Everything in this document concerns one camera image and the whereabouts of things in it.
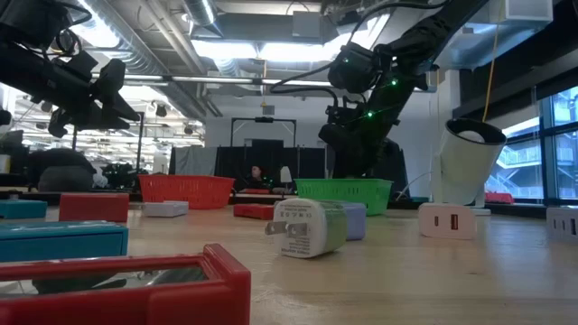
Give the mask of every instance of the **cable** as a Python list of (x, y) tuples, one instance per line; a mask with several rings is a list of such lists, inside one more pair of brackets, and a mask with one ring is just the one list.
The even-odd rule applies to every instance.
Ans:
[(279, 82), (277, 82), (276, 84), (274, 84), (273, 86), (271, 86), (271, 88), (269, 89), (269, 91), (273, 94), (290, 94), (290, 93), (294, 93), (294, 92), (301, 92), (301, 91), (324, 91), (328, 94), (330, 94), (333, 97), (333, 106), (334, 107), (338, 107), (339, 106), (339, 100), (337, 99), (337, 95), (335, 95), (335, 92), (333, 92), (331, 89), (329, 88), (325, 88), (325, 87), (304, 87), (304, 88), (291, 88), (291, 89), (283, 89), (283, 90), (275, 90), (277, 87), (279, 86), (283, 86), (285, 83), (292, 81), (292, 80), (296, 80), (299, 78), (304, 78), (304, 77), (308, 77), (311, 76), (315, 73), (319, 73), (321, 71), (324, 71), (328, 68), (331, 67), (331, 65), (333, 64), (333, 62), (330, 62), (320, 68), (317, 68), (315, 70), (311, 70), (311, 71), (307, 71), (305, 73), (296, 75), (296, 76), (292, 76), (290, 78), (287, 79), (283, 79)]
[(355, 27), (353, 28), (353, 31), (351, 32), (351, 36), (350, 39), (347, 41), (347, 43), (351, 42), (351, 40), (353, 40), (353, 35), (355, 34), (355, 32), (359, 29), (359, 27), (361, 27), (361, 25), (363, 24), (363, 22), (365, 22), (371, 15), (380, 12), (384, 9), (388, 9), (388, 8), (395, 8), (395, 7), (403, 7), (403, 8), (414, 8), (414, 9), (424, 9), (424, 10), (428, 10), (428, 9), (437, 9), (437, 8), (441, 8), (447, 4), (449, 4), (452, 0), (444, 0), (443, 2), (437, 4), (437, 5), (424, 5), (424, 4), (417, 4), (417, 3), (388, 3), (388, 4), (382, 4), (382, 5), (378, 5), (375, 8), (369, 10), (369, 12), (367, 12), (366, 14), (364, 14), (361, 19), (359, 20), (359, 22), (355, 25)]
[(297, 4), (299, 4), (299, 5), (302, 5), (305, 9), (307, 9), (307, 12), (308, 12), (308, 13), (311, 12), (311, 10), (309, 10), (309, 7), (308, 7), (307, 5), (305, 5), (305, 4), (302, 3), (301, 1), (295, 1), (295, 0), (293, 0), (293, 1), (289, 4), (289, 6), (287, 7), (287, 10), (285, 10), (285, 15), (288, 15), (288, 14), (289, 14), (289, 9), (291, 9), (291, 7), (292, 7), (295, 3), (297, 3)]
[(499, 19), (496, 24), (496, 34), (494, 35), (494, 50), (492, 51), (491, 65), (489, 66), (489, 79), (488, 79), (488, 91), (486, 92), (486, 106), (484, 107), (484, 116), (481, 118), (481, 122), (486, 122), (486, 117), (488, 117), (488, 107), (489, 107), (489, 96), (491, 94), (491, 82), (494, 79), (494, 65), (496, 64), (496, 55), (498, 53), (498, 30), (499, 21), (502, 20), (504, 14), (504, 1), (501, 1), (499, 6)]
[(396, 201), (399, 201), (399, 199), (404, 195), (404, 193), (407, 191), (407, 189), (409, 189), (409, 186), (410, 186), (411, 184), (413, 184), (414, 181), (417, 181), (417, 180), (419, 180), (420, 178), (424, 177), (425, 175), (428, 175), (428, 174), (431, 174), (431, 173), (432, 173), (432, 172), (424, 172), (423, 174), (415, 177), (414, 180), (413, 180), (413, 181), (410, 181), (409, 184), (407, 184), (407, 185), (404, 187), (404, 189), (399, 193), (399, 195), (397, 196)]

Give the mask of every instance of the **window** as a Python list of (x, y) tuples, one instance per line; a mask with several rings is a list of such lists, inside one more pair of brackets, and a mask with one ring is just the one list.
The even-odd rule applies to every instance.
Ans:
[(578, 121), (578, 87), (552, 96), (555, 126)]
[(539, 140), (505, 145), (486, 181), (486, 191), (510, 193), (516, 199), (542, 199), (541, 154)]
[(569, 132), (556, 136), (556, 186), (560, 199), (578, 199), (578, 134)]

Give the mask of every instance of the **red basket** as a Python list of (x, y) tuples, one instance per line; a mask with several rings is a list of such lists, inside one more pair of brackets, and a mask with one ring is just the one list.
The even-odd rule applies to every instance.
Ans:
[(143, 202), (189, 201), (189, 209), (227, 205), (234, 179), (215, 176), (138, 175)]

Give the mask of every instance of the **green basket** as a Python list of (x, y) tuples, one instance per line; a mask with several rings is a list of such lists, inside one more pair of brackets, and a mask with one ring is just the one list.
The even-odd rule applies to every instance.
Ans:
[(312, 200), (344, 200), (365, 203), (368, 216), (384, 213), (392, 181), (385, 180), (295, 180), (299, 197)]

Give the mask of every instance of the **wooden table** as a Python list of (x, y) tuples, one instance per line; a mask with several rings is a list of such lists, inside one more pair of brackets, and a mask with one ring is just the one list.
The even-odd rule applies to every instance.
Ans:
[(252, 324), (578, 323), (578, 246), (549, 242), (543, 220), (479, 217), (466, 241), (420, 237), (415, 211), (389, 211), (368, 219), (365, 240), (302, 260), (279, 256), (265, 222), (231, 207), (130, 213), (130, 255), (220, 243), (249, 268)]

